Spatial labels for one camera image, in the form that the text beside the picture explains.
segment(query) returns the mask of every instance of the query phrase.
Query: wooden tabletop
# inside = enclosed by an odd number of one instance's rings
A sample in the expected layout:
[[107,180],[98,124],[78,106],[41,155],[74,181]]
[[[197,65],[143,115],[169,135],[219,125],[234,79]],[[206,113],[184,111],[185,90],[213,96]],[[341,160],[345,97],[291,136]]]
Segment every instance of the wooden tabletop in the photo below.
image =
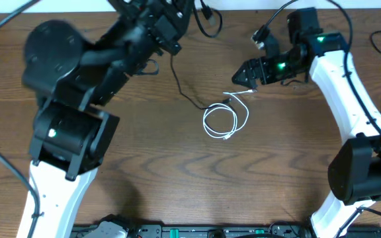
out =
[[[205,38],[192,18],[175,58],[184,92],[207,106],[225,99],[223,91],[243,90],[232,84],[232,75],[245,60],[262,55],[249,38],[272,13],[223,12],[224,29],[217,39]],[[290,47],[287,13],[271,25],[283,50]],[[349,14],[355,28],[355,65],[380,108],[381,55],[368,36],[381,30],[381,10]],[[21,85],[28,33],[46,20],[65,19],[96,40],[116,18],[116,13],[23,14],[0,30],[0,151],[24,174],[37,109],[34,93]],[[339,11],[319,11],[319,18],[326,31],[347,36]],[[377,43],[381,47],[381,36]],[[251,112],[248,123],[223,141],[205,134],[203,111],[179,95],[169,56],[153,59],[160,74],[133,77],[106,107],[121,121],[76,223],[121,214],[165,224],[262,224],[304,221],[320,207],[329,192],[327,166],[341,139],[314,83],[268,85],[242,95]],[[236,109],[242,121],[245,111]],[[210,123],[227,128],[231,116],[219,112]],[[24,186],[0,164],[0,237],[16,235],[25,200]],[[381,202],[374,208],[381,211]],[[381,225],[381,218],[372,214],[357,221]]]

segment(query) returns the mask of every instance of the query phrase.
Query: coiled white cable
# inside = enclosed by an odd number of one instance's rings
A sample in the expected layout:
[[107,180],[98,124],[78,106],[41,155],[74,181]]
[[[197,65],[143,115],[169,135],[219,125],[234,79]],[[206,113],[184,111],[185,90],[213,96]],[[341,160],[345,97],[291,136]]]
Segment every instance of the coiled white cable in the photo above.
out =
[[[240,126],[239,128],[237,127],[237,114],[236,112],[231,108],[231,106],[229,105],[226,105],[224,103],[214,103],[214,104],[211,104],[209,106],[208,109],[205,110],[204,112],[204,116],[202,117],[202,125],[204,126],[204,130],[205,132],[212,138],[216,138],[216,139],[223,139],[223,140],[226,140],[226,139],[229,139],[233,134],[235,134],[238,130],[242,129],[245,125],[246,125],[246,122],[248,121],[248,118],[249,118],[249,110],[248,108],[246,107],[246,105],[240,100],[238,99],[238,97],[236,95],[238,94],[242,94],[242,93],[254,93],[254,92],[257,92],[255,89],[249,89],[249,90],[246,90],[246,91],[242,91],[242,92],[237,92],[237,93],[229,93],[229,92],[223,92],[223,94],[225,95],[230,95],[232,96],[234,99],[236,99],[245,109],[246,109],[246,117],[245,117],[245,121],[243,122],[242,126]],[[233,115],[233,126],[231,128],[230,131],[228,132],[217,132],[216,130],[212,129],[206,122],[206,118],[208,115],[210,115],[211,113],[213,113],[214,111],[216,110],[227,110],[229,112],[232,113]]]

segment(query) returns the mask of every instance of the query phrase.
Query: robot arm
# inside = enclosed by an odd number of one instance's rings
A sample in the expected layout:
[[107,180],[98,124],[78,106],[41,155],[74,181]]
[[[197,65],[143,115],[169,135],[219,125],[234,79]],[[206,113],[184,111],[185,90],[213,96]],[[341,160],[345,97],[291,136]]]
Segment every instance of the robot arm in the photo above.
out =
[[[193,0],[109,0],[119,20],[91,43],[60,20],[37,26],[24,47],[22,83],[39,109],[29,153],[30,184],[40,198],[33,237],[69,237],[84,193],[103,162],[119,118],[104,106],[153,53],[176,55]],[[34,201],[28,193],[17,237],[26,237]]]
[[[319,238],[345,235],[357,218],[359,207],[381,201],[381,137],[360,107],[345,75],[343,58],[347,43],[338,32],[323,33],[314,8],[300,9],[288,16],[293,49],[280,53],[269,29],[262,27],[252,40],[267,55],[246,61],[233,76],[235,84],[250,88],[275,83],[305,73],[317,83],[336,123],[342,148],[329,166],[331,192],[321,208],[311,216],[311,231]],[[349,54],[351,81],[369,113],[381,129],[381,114],[371,101]]]

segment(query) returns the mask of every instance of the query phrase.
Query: cable connector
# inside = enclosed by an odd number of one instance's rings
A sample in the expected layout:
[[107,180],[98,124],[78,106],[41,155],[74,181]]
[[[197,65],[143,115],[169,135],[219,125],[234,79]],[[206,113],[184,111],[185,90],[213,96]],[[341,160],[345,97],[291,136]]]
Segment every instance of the cable connector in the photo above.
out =
[[212,14],[212,9],[208,5],[205,5],[203,0],[201,0],[201,6],[201,11],[205,19],[210,23],[210,26],[214,26],[216,24],[216,18],[214,18]]

